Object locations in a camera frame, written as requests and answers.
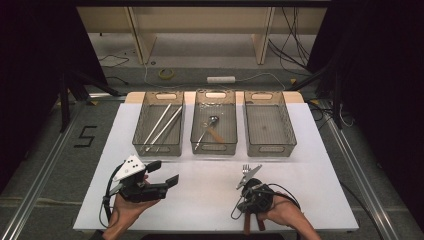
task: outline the white table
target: white table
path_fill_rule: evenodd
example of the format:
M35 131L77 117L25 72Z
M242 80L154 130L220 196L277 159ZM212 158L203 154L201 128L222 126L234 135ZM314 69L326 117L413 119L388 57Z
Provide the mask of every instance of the white table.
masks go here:
M255 177L288 189L318 231L358 229L307 104L291 103L287 107L297 139L291 156L251 158L246 151L242 104L237 104L238 144L234 156L192 153L190 134L194 107L186 104L181 157L141 158L146 162L164 161L161 169L149 174L151 183L164 182L176 174L179 174L179 183L168 190L166 199L143 213L130 230L145 233L241 233L244 217L233 220L230 215L240 197L241 189L236 190L236 185L245 163L252 168L262 164ZM99 222L102 196L113 170L130 154L137 154L132 139L140 108L141 104L121 104L75 222L75 230L103 229ZM106 223L104 211L102 218ZM289 229L270 221L266 221L265 226L267 233ZM255 220L252 220L251 229L258 232Z

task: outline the metal tray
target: metal tray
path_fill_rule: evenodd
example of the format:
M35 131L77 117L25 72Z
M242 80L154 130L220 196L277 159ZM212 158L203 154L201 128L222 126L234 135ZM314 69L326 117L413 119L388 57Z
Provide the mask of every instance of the metal tray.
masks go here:
M245 92L247 155L289 157L296 137L282 92Z
M146 92L134 133L140 156L181 156L184 92Z
M196 91L191 146L194 154L234 155L237 145L236 97L231 90ZM212 116L218 120L211 123Z

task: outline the hand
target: hand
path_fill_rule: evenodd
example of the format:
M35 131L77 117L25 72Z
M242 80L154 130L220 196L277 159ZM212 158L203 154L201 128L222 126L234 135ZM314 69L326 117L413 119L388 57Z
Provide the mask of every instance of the hand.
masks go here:
M110 217L109 227L103 233L104 239L118 239L138 217L149 207L155 205L160 200L133 203L125 201L120 195L116 194L113 206L112 216Z
M296 229L305 240L321 239L300 209L290 200L274 196L271 210L258 214L259 220L269 219L277 224Z

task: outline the robotic hand device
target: robotic hand device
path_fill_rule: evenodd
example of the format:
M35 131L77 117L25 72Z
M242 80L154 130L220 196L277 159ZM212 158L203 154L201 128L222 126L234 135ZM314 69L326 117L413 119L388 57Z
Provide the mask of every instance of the robotic hand device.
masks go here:
M119 165L113 172L103 197L103 205L108 220L110 219L110 198L115 194L120 194L126 201L138 203L157 199L164 199L168 189L178 184L179 175L169 178L164 183L149 184L144 180L146 172L150 173L158 170L162 166L162 161L157 160L149 164L144 164L135 155L129 156L123 164ZM114 182L119 184L109 190Z
M249 165L243 166L243 177L240 180L240 183L237 185L236 189L240 189L243 187L241 191L241 198L244 198L243 202L237 203L237 209L240 210L241 213L245 214L245 222L244 222L244 233L245 235L250 234L250 215L255 214L256 220L258 223L258 227L260 231L265 230L265 224L263 221L260 221L257 218L257 214L261 212L267 212L271 209L274 195L278 195L284 198L289 199L293 204L295 204L299 209L300 205L297 202L296 198L285 188L277 185L277 184L269 184L276 185L280 188L284 189L291 197L285 194L281 194L279 192L274 192L268 184L262 183L260 180L253 178L253 176L259 171L262 165L258 165L254 169L250 169Z

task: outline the spoon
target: spoon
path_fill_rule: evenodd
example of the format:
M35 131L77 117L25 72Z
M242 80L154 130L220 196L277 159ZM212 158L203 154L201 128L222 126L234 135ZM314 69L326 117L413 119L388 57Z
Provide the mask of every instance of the spoon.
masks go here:
M208 125L206 126L205 131L203 131L202 135L200 136L199 140L197 141L196 147L194 147L194 151L196 151L197 148L199 147L200 141L202 141L203 136L205 136L205 133L207 132L207 129L209 127L212 127L213 125L215 125L218 122L218 120L219 120L219 117L218 116L210 116L209 117Z

